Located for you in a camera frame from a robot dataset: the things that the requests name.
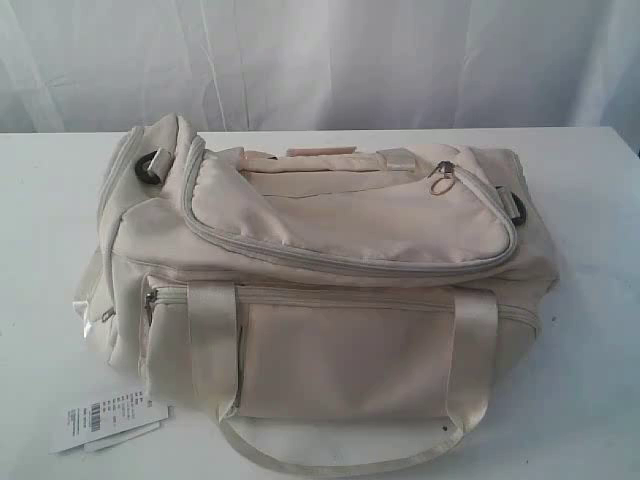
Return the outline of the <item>cream duffel bag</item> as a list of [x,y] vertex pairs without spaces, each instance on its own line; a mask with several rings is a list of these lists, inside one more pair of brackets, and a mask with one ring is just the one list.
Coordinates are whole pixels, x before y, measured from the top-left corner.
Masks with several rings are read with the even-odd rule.
[[87,342],[300,476],[455,448],[558,279],[511,150],[213,151],[177,114],[117,144],[97,234],[73,299]]

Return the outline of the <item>white backdrop curtain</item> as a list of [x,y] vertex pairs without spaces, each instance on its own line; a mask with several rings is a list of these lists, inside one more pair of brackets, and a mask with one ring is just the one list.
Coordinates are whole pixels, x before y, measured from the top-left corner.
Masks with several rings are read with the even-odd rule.
[[635,1],[5,1],[1,128],[609,126],[639,144]]

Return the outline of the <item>white paper hang tag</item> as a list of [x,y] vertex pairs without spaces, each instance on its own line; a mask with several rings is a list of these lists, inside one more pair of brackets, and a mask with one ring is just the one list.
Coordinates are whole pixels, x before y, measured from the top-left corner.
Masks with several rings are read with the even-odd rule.
[[51,423],[49,452],[81,449],[88,453],[114,447],[159,429],[172,406],[140,387],[91,393],[59,406]]

